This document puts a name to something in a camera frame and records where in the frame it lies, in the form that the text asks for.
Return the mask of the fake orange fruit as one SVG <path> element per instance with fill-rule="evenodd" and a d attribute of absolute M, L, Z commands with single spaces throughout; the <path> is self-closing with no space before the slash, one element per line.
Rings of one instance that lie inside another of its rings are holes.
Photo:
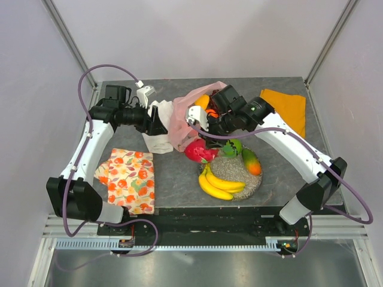
<path fill-rule="evenodd" d="M 205 112 L 207 113 L 208 116 L 212 116 L 214 118 L 219 117 L 219 114 L 213 109 L 206 109 Z"/>

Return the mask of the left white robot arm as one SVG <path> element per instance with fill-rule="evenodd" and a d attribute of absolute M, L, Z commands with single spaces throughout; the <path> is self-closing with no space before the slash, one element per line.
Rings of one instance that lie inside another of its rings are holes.
<path fill-rule="evenodd" d="M 93 188 L 93 175 L 99 159 L 121 125 L 134 126 L 149 136 L 165 135 L 167 129 L 161 122 L 158 108 L 148 107 L 148 97 L 155 89 L 143 86 L 136 91 L 136 104 L 128 100 L 131 89 L 108 85 L 105 97 L 88 110 L 88 120 L 80 143 L 59 177 L 46 183 L 54 213 L 61 218 L 86 222 L 110 222 L 118 235 L 131 229 L 131 220 L 124 216 L 124 209 L 102 200 Z"/>

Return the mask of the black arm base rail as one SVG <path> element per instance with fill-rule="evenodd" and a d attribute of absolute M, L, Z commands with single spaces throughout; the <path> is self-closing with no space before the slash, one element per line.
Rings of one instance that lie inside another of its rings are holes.
<path fill-rule="evenodd" d="M 288 225 L 278 218 L 280 207 L 161 207 L 152 215 L 123 215 L 122 222 L 147 219 L 159 233 L 187 231 L 222 231 L 255 236 L 302 237 L 309 234 L 309 221 L 300 219 Z"/>

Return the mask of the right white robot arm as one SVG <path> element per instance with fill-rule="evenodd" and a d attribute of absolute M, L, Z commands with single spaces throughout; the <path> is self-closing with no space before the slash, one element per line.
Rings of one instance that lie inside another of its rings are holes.
<path fill-rule="evenodd" d="M 281 118 L 274 107 L 259 96 L 247 102 L 231 85 L 211 96 L 219 117 L 211 117 L 208 133 L 213 144 L 224 142 L 237 131 L 256 132 L 256 136 L 279 152 L 299 172 L 305 185 L 289 200 L 274 220 L 275 231 L 288 235 L 296 222 L 320 210 L 339 189 L 347 168 L 344 159 L 331 159 L 317 151 Z"/>

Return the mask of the yellow fake banana bunch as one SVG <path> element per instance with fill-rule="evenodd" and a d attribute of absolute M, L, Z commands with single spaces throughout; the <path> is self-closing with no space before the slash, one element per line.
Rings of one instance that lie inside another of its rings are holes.
<path fill-rule="evenodd" d="M 234 194 L 240 193 L 246 186 L 244 182 L 227 181 L 216 177 L 209 164 L 205 165 L 198 181 L 205 193 L 214 198 L 227 201 L 233 200 Z"/>

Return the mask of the fake green fruit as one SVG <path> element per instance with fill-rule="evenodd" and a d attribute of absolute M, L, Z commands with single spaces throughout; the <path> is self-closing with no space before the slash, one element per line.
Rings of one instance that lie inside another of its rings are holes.
<path fill-rule="evenodd" d="M 242 152 L 242 143 L 239 139 L 229 139 L 222 147 L 225 157 L 234 158 Z"/>

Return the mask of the pink plastic bag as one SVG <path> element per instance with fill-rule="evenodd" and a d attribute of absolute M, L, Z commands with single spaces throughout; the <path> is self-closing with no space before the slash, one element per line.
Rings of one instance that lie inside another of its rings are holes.
<path fill-rule="evenodd" d="M 170 118 L 168 137 L 172 146 L 179 152 L 184 152 L 185 148 L 198 138 L 198 133 L 192 129 L 187 120 L 186 114 L 189 107 L 194 106 L 195 101 L 204 94 L 211 94 L 214 90 L 225 88 L 227 84 L 217 81 L 207 86 L 196 88 L 183 97 L 173 100 L 173 112 Z"/>

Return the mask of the fake mango fruit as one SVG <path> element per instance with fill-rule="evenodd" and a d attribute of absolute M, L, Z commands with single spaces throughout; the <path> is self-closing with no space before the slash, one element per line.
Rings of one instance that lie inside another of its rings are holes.
<path fill-rule="evenodd" d="M 242 150 L 242 159 L 244 165 L 248 172 L 254 176 L 259 176 L 262 172 L 261 164 L 256 156 L 256 154 L 248 149 L 244 148 Z"/>

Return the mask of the fake red fruit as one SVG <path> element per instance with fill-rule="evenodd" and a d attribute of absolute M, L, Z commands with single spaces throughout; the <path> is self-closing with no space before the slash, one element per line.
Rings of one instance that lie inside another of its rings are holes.
<path fill-rule="evenodd" d="M 218 156 L 217 149 L 208 149 L 203 139 L 196 139 L 184 150 L 186 157 L 197 163 L 207 164 Z"/>

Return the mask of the speckled glass plate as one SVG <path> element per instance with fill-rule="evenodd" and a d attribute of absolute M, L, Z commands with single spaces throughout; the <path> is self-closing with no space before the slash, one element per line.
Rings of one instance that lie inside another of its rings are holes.
<path fill-rule="evenodd" d="M 231 201 L 249 199 L 261 186 L 263 179 L 262 172 L 259 176 L 250 174 L 244 165 L 242 153 L 237 157 L 228 158 L 224 156 L 222 149 L 219 149 L 218 156 L 207 164 L 210 165 L 213 174 L 220 179 L 246 183 L 244 190 L 234 194 L 234 199 Z M 201 173 L 205 165 L 200 165 Z"/>

